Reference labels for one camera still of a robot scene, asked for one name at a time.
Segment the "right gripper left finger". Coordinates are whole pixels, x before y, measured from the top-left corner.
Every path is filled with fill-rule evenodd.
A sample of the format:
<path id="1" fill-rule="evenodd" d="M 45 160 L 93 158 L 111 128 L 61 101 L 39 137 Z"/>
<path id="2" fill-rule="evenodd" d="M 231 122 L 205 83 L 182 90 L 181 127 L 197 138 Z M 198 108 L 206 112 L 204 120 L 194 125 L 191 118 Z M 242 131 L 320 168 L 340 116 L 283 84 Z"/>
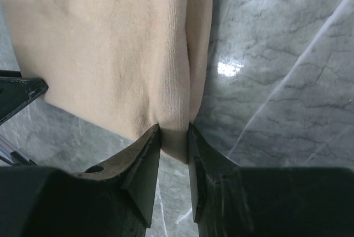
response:
<path id="1" fill-rule="evenodd" d="M 145 236 L 151 226 L 160 158 L 152 126 L 84 172 L 1 168 L 2 236 Z"/>

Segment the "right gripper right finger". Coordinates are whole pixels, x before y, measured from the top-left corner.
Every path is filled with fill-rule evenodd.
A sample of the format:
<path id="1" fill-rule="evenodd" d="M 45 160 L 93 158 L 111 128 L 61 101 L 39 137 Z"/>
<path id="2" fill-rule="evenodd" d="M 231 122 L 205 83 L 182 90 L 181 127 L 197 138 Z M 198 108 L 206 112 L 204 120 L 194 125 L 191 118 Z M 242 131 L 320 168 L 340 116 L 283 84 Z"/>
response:
<path id="1" fill-rule="evenodd" d="M 240 167 L 188 129 L 200 236 L 352 236 L 353 170 Z"/>

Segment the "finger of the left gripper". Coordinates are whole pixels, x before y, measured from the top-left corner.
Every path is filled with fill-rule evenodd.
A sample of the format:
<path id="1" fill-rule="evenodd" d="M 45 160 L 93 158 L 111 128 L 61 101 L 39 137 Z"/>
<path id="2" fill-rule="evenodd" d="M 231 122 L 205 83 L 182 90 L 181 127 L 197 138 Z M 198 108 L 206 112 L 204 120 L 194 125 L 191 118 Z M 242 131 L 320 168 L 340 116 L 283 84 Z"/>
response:
<path id="1" fill-rule="evenodd" d="M 47 90 L 41 78 L 23 78 L 20 71 L 1 70 L 1 125 Z"/>

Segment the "tan t shirt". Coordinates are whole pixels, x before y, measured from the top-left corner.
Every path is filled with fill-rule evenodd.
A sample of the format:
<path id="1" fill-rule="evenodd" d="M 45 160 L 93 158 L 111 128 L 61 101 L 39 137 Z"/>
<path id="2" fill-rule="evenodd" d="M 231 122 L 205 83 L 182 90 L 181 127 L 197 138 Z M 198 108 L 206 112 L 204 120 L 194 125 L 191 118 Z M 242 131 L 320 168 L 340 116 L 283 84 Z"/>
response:
<path id="1" fill-rule="evenodd" d="M 213 0 L 1 0 L 24 77 L 46 102 L 130 140 L 152 125 L 186 163 L 201 105 Z"/>

